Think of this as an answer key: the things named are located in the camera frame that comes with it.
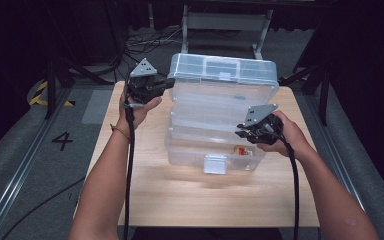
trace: left hand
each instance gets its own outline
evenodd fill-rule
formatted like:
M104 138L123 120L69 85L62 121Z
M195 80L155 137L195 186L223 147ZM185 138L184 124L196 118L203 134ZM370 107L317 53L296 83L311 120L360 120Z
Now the left hand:
M147 104L145 104L143 107L140 108L134 108L133 115L135 117L135 120L133 121L133 125L136 128L145 120L147 113L154 109L156 106L158 106L162 101L161 97L153 98L151 101L149 101ZM126 121L126 113L125 108L123 107L124 104L124 92L120 96L120 102L119 102L119 111L120 111L120 117L117 122L117 126L121 127L123 129L129 129L129 125Z

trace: number 4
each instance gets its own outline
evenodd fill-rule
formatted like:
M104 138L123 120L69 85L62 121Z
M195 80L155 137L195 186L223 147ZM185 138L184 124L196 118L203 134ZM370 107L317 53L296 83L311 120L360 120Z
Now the number 4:
M52 140L52 142L62 143L60 151L64 151L65 144L73 142L73 140L68 139L69 136L70 136L70 133L64 132L63 134L61 134L58 137L54 138Z

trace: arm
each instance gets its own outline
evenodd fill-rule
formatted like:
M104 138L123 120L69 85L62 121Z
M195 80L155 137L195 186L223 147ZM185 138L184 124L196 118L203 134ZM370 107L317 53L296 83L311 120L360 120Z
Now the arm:
M286 141L295 150L295 157L304 168L313 192L317 215L327 239L378 239L376 229L357 201L324 163L320 155L310 146L301 129L282 112L274 112L283 124ZM287 155L281 141L273 145L257 144L267 152L276 151Z
M142 123L147 112L160 102L160 97L154 98L144 107L134 110L135 128ZM129 134L122 107L116 126ZM128 148L129 140L120 131L114 130L85 181L69 239L118 239L118 218L126 191Z

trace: wooden table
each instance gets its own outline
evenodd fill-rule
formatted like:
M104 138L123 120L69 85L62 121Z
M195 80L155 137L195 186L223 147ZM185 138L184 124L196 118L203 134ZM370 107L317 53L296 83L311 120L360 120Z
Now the wooden table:
M102 125L88 172L118 119L123 83L117 83ZM131 185L132 226L292 227L294 226L293 174L289 159L268 153L254 171L228 171L226 175L203 173L202 168L171 165L164 137L169 109L168 91L162 103L148 113L136 131ZM273 103L311 136L289 88L281 87ZM298 163L300 226L318 227L313 195ZM119 224L123 225L124 212Z

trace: stacked plastic drawers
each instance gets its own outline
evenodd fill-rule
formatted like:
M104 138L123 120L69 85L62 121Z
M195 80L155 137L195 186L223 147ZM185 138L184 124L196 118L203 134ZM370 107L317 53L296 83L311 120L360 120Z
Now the stacked plastic drawers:
M235 131L249 106L267 104L278 91L275 63L175 54L168 77L176 79L165 139L169 162L214 174L254 170L265 153Z

